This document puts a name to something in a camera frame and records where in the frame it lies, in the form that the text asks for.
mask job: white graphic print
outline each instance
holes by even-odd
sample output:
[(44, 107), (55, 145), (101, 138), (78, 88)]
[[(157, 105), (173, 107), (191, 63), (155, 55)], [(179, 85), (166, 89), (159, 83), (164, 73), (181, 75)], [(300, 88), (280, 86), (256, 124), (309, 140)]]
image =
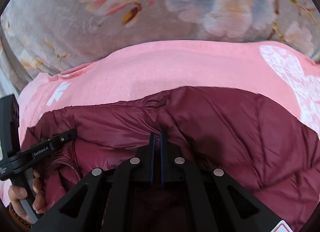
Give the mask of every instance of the white graphic print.
[(60, 97), (63, 95), (63, 91), (66, 90), (70, 84), (70, 82), (63, 81), (54, 91), (53, 95), (47, 102), (47, 106), (51, 106), (54, 100), (58, 101)]
[(298, 58), (290, 51), (260, 46), (270, 67), (293, 89), (301, 109), (300, 121), (320, 134), (320, 78), (305, 76)]

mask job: black handle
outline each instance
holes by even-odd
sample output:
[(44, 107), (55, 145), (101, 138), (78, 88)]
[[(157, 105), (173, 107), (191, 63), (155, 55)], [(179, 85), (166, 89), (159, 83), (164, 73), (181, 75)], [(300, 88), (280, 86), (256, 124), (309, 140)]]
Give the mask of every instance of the black handle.
[(10, 179), (12, 184), (15, 186), (23, 187), (27, 190), (28, 196), (24, 200), (20, 200), (20, 203), (25, 210), (25, 212), (30, 217), (33, 223), (36, 223), (39, 218), (42, 217), (42, 214), (37, 214), (36, 211), (33, 209), (32, 204), (35, 201), (35, 197), (33, 195), (33, 189), (30, 187), (29, 184), (32, 184), (32, 181), (28, 181), (25, 174), (21, 173), (16, 175), (15, 177)]

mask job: silver screw head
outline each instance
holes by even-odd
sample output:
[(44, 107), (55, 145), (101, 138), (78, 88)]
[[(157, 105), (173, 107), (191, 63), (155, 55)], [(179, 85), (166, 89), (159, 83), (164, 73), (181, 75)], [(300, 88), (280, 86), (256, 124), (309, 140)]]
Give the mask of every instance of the silver screw head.
[(182, 157), (175, 158), (174, 162), (176, 164), (184, 164), (185, 160)]
[(140, 159), (139, 159), (139, 158), (134, 157), (134, 158), (131, 158), (131, 159), (130, 159), (130, 163), (131, 163), (131, 164), (138, 164), (139, 162), (140, 162)]
[(102, 173), (102, 170), (99, 169), (99, 168), (95, 168), (95, 169), (92, 170), (91, 173), (92, 173), (93, 176), (99, 176)]
[(222, 175), (224, 175), (224, 171), (223, 171), (222, 169), (215, 169), (215, 170), (213, 171), (213, 174), (214, 174), (215, 176), (221, 177)]

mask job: gray handle grip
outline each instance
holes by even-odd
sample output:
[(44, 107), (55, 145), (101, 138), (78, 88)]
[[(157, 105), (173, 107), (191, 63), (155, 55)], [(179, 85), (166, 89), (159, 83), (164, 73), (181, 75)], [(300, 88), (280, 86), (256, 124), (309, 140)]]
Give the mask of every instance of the gray handle grip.
[(35, 195), (36, 193), (32, 189), (32, 183), (33, 183), (33, 170), (28, 169), (25, 171), (25, 173), (21, 173), (20, 175), (17, 175), (13, 178), (11, 178), (11, 182), (13, 185), (23, 187), (26, 189), (28, 196), (24, 200), (20, 200), (20, 203), (25, 210), (25, 212), (30, 217), (31, 221), (33, 223), (36, 223), (42, 215), (39, 215), (36, 213), (36, 211), (33, 209), (32, 204), (35, 201)]

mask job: black mount bracket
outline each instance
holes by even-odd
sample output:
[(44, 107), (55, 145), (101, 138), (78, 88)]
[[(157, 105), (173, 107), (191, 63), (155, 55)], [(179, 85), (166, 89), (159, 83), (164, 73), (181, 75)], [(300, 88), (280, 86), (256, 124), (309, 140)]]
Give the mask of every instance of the black mount bracket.
[(131, 231), (132, 188), (152, 187), (155, 152), (161, 154), (161, 185), (185, 186), (185, 211), (191, 232), (271, 232), (281, 221), (221, 169), (200, 170), (181, 157), (179, 148), (160, 134), (114, 170), (93, 169), (66, 193), (30, 232)]

